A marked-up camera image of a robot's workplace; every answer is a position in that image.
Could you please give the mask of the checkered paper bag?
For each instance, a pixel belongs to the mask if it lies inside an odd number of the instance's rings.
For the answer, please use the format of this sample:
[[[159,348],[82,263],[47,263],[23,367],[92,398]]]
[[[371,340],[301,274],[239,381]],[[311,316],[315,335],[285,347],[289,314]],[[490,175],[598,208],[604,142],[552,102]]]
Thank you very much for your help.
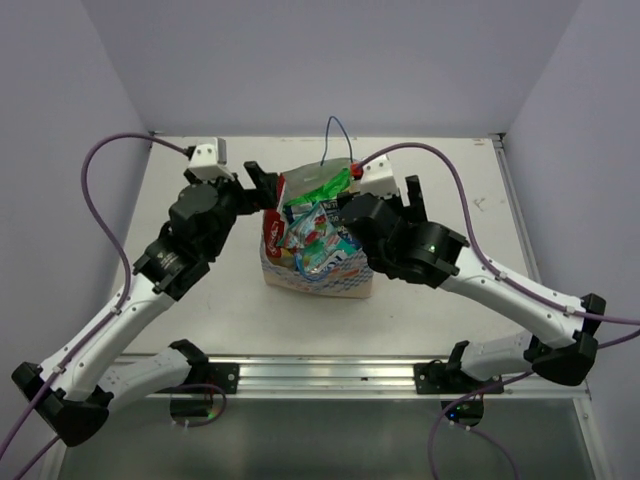
[[[308,163],[281,174],[285,178],[282,199],[282,214],[286,218],[286,228],[296,217],[305,213],[313,205],[285,206],[286,182],[303,180],[321,174],[335,173],[356,162],[352,140],[342,122],[335,116],[328,118],[324,134],[324,150],[319,161]],[[371,295],[373,272],[367,265],[360,249],[352,256],[338,263],[323,278],[306,278],[294,265],[294,258],[284,248],[280,259],[269,259],[264,251],[261,232],[260,259],[264,280],[272,286],[326,297],[367,298]]]

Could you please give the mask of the Fox's candy packet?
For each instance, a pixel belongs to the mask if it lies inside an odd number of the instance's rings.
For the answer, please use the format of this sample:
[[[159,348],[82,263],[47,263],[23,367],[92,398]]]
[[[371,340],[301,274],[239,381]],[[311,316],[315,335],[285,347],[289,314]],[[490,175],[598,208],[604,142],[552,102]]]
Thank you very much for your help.
[[[286,228],[278,246],[293,255],[294,265],[306,278],[323,278],[358,249],[338,231],[323,205],[315,203]]]

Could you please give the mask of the green Chuba cassava chips bag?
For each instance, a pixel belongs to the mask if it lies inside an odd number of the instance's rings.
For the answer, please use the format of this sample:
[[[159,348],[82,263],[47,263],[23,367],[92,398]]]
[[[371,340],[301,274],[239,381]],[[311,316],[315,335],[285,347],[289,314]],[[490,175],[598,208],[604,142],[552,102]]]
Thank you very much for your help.
[[[325,200],[333,200],[340,193],[348,192],[351,186],[351,173],[342,168],[328,175],[321,174],[298,181],[286,182],[284,205],[314,205]]]

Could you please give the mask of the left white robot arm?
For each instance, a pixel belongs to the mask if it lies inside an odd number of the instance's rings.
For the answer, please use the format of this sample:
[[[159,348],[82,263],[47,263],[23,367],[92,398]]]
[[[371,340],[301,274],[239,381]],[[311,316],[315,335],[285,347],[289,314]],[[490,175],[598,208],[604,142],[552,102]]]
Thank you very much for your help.
[[[122,406],[164,389],[201,390],[208,379],[204,353],[187,340],[155,356],[114,368],[124,349],[208,274],[240,216],[277,204],[278,176],[257,163],[245,170],[253,181],[218,172],[185,174],[189,184],[169,207],[158,237],[126,266],[125,283],[66,345],[40,363],[23,362],[11,379],[32,410],[68,447],[95,435]]]

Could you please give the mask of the blue snack packet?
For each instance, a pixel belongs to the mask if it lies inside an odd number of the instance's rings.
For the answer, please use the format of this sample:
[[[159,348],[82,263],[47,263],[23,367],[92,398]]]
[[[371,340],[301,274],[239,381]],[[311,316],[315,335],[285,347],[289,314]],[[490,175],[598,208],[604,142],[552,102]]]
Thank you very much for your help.
[[[340,216],[340,208],[336,199],[323,200],[320,202],[331,224],[336,229],[338,235],[349,244],[354,250],[359,250],[360,243],[348,232]]]

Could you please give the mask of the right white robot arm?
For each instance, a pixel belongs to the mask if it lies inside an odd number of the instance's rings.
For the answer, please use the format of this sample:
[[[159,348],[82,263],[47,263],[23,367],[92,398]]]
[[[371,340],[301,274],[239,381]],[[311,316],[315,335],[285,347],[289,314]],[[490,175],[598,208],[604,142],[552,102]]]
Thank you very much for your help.
[[[429,376],[468,392],[505,374],[533,372],[556,384],[577,386],[595,364],[596,321],[606,302],[595,294],[559,294],[493,262],[481,261],[466,237],[428,220],[416,176],[407,178],[409,203],[371,193],[338,197],[339,219],[361,245],[369,267],[389,279],[442,289],[472,300],[522,327],[486,343],[455,344]]]

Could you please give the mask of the red Chuba chips bag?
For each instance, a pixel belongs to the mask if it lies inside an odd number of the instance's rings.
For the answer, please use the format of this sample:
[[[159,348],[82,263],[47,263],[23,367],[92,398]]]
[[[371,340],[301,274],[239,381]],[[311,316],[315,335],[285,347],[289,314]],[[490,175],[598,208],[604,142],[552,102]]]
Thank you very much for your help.
[[[280,174],[276,184],[275,207],[264,212],[262,221],[264,251],[269,259],[280,259],[282,257],[282,249],[279,246],[279,242],[284,236],[286,227],[286,218],[282,214],[284,190],[285,178],[283,174]]]

